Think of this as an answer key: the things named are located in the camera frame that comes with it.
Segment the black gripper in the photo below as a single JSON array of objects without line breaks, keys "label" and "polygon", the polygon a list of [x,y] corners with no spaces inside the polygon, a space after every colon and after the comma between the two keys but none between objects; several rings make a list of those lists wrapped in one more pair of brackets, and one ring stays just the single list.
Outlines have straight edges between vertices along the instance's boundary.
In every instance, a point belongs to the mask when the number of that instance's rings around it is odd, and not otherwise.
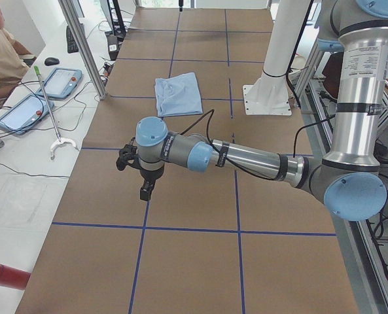
[{"label": "black gripper", "polygon": [[147,170],[142,168],[140,170],[140,174],[144,179],[144,183],[140,188],[139,196],[141,200],[149,201],[152,198],[152,192],[154,190],[156,181],[164,174],[164,166],[155,170]]}]

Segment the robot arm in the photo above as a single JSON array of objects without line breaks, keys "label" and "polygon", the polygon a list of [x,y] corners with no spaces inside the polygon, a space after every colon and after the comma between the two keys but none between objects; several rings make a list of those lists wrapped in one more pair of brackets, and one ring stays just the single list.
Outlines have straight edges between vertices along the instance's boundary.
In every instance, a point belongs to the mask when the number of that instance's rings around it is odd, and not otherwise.
[{"label": "robot arm", "polygon": [[198,86],[192,73],[158,79],[158,114],[137,123],[130,149],[132,167],[144,180],[140,198],[150,200],[166,163],[197,172],[232,166],[305,190],[349,221],[378,214],[387,201],[374,146],[387,72],[388,1],[323,1],[318,23],[318,49],[344,53],[332,144],[320,160],[169,131],[165,117],[200,113]]}]

